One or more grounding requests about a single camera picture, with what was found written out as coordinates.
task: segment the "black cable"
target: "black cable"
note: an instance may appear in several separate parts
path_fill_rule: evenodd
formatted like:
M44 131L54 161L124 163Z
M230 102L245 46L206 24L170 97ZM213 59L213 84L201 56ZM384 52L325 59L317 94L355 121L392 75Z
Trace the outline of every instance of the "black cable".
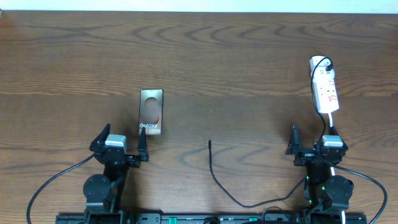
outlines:
M322 131L322 134L321 134L321 136L319 137L319 140L318 140L318 141L321 141L323 135L325 134L325 131L326 131L326 122L325 122L325 119L323 119L323 116L318 112L317 102L316 102L316 100L315 100L315 95L314 95L314 92L313 92L312 81L313 81L313 77L314 77L314 74L315 74L315 70L318 68L319 64L321 64L321 62L322 62L323 60L325 60L325 59L329 59L329 61L330 61L330 65L329 65L328 67L331 68L331 66L333 65L333 62L331 61L330 58L324 57L323 59L321 59L321 60L317 63L317 65L313 68L312 75L311 75L311 84L310 84L310 86L311 86L311 94L312 94L313 108L315 109L315 112L317 112L317 114L319 115L319 117L321 118L322 123L323 123L323 131Z
M264 205L264 204L267 204L267 203L280 202L280 201L286 200L286 199L288 199L288 198L293 194L293 192L296 190L296 188L305 180L305 178L303 178L302 180L300 180L300 182L299 182L298 184L296 184L296 186L290 191L290 193L289 193L286 197L268 200L268 201L261 202L261 203L255 204L255 205L243 205L243 204L241 204L239 201L237 201L234 197L232 197L232 195L229 194L228 191L225 190L225 188L218 182L217 178L214 176L214 173L213 173L213 167L212 167L212 165L211 165L212 162L213 162L213 160L212 160L212 158L211 158L211 140L209 140L209 164L210 164L210 174L211 174L211 177L213 178L214 182L216 182L216 184L220 187L220 189L223 190L223 192L224 192L233 202L237 203L238 205L240 205L240 206L243 207L243 208L254 208L254 207L258 207L258 206L260 206L260 205Z
M356 172L356 171L353 171L353 170L350 170L350 169L347 169L347 168L344 168L344 167L340 167L340 166L334 165L333 163L331 163L328 160L326 160L323 157L323 155L321 154L321 152L318 152L318 154L321 156L323 161L325 163L327 163L329 166L332 166L332 167L334 167L336 169L339 169L339 170L342 170L342 171L345 171L345 172L349 172L350 174L358 175L358 176L360 176L362 178L365 178L366 180L370 180L371 182L375 183L378 187L380 187L380 189L383 191L383 194L384 194L384 200L383 200L383 204L381 205L381 208L379 209L379 211L376 213L374 218L369 222L369 224L373 224L380 217L381 213L384 211L384 209L385 209L385 207L387 205L388 195L387 195L387 191L384 188L384 186L382 184L380 184L377 180L373 179L372 177L368 177L368 176L366 176L364 174L361 174L359 172Z
M28 206L27 206L27 210L26 210L26 220L28 222L28 224L32 224L32 221L30 220L30 210L32 209L32 205L33 202L35 201L36 197L39 195L39 193L49 184L51 183L51 181L55 180L57 177L61 176L62 174L69 172L77 167L80 167L81 165L85 164L87 161L89 161L90 159L92 159L94 157L94 154L92 154L90 157L88 157L87 159L79 162L78 164L67 168L64 171L61 171L59 174L51 177L48 181L46 181L46 183L44 183L37 191L36 193L33 195L32 199L30 200Z
M278 208L279 210L280 210L280 212L282 212L282 214L284 214L285 215L285 217L288 219L288 220L290 220L290 217L288 217L287 215L286 215L286 213L281 209L281 208L279 208L278 206L271 206L271 207L268 207L263 213L262 213L262 215L261 215L261 220L264 220L265 219L265 214L270 210L270 209L272 209L272 208Z

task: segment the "white backdrop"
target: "white backdrop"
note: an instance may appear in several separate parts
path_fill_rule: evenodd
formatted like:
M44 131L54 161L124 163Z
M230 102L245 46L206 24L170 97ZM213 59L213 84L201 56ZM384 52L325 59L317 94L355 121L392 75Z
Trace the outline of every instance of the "white backdrop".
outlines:
M398 13L398 0L0 0L3 10Z

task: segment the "rectangular box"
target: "rectangular box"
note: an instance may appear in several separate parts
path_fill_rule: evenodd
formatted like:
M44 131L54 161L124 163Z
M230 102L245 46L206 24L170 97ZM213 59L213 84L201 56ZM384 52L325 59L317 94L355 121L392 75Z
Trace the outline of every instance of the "rectangular box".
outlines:
M163 90L141 90L139 104L139 127L145 127L147 135L162 135Z

